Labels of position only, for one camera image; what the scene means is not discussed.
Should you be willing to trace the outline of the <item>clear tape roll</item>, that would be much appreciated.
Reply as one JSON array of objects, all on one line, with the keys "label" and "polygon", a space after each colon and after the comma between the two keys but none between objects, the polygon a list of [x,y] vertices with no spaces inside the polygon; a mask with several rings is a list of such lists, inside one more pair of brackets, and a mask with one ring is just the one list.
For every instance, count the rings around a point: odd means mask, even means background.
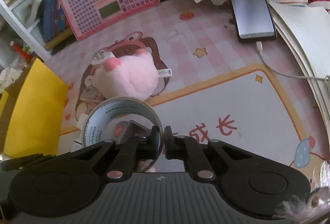
[{"label": "clear tape roll", "polygon": [[112,121],[133,114],[149,120],[159,129],[159,134],[157,135],[158,141],[156,142],[156,155],[150,158],[151,162],[143,169],[144,172],[147,172],[154,166],[162,153],[164,147],[164,128],[153,108],[140,99],[120,96],[105,100],[96,106],[84,122],[81,134],[82,146],[88,147],[100,142],[105,136],[106,127]]}]

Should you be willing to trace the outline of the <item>pink plush pig toy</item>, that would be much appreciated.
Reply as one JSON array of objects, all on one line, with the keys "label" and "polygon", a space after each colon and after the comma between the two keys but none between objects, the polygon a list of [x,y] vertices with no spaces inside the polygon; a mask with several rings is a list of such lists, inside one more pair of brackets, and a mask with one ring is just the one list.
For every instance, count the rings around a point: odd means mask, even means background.
[{"label": "pink plush pig toy", "polygon": [[92,66],[91,85],[107,99],[128,96],[147,100],[155,93],[160,78],[172,76],[170,69],[157,69],[152,54],[145,49],[121,57],[106,52],[102,59],[93,60]]}]

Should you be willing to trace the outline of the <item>pink checkered table mat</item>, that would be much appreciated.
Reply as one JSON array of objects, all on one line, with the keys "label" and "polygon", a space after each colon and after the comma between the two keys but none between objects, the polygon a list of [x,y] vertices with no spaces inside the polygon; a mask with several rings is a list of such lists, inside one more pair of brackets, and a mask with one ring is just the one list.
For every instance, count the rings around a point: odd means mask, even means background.
[{"label": "pink checkered table mat", "polygon": [[312,185],[329,158],[328,137],[314,94],[305,80],[292,79],[301,69],[278,38],[255,45],[237,41],[231,12],[209,1],[169,0],[122,20],[63,49],[48,66],[68,85],[58,153],[81,144],[76,129],[94,104],[79,100],[94,55],[116,46],[132,52],[149,43],[173,72],[149,100],[162,125],[175,135],[199,142],[223,140],[283,164],[299,168]]}]

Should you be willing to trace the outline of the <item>yellow cardboard box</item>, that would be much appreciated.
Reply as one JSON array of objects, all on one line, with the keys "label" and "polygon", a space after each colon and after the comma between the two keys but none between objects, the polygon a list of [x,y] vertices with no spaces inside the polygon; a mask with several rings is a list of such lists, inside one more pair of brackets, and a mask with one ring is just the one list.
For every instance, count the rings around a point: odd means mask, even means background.
[{"label": "yellow cardboard box", "polygon": [[1,97],[1,153],[18,158],[58,151],[68,86],[39,59]]}]

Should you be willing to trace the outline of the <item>black smartphone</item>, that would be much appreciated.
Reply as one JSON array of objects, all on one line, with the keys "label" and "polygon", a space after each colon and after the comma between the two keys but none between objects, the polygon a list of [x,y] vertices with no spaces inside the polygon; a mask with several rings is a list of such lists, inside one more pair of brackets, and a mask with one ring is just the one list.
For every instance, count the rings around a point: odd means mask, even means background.
[{"label": "black smartphone", "polygon": [[276,38],[275,24],[267,0],[229,0],[236,33],[241,43]]}]

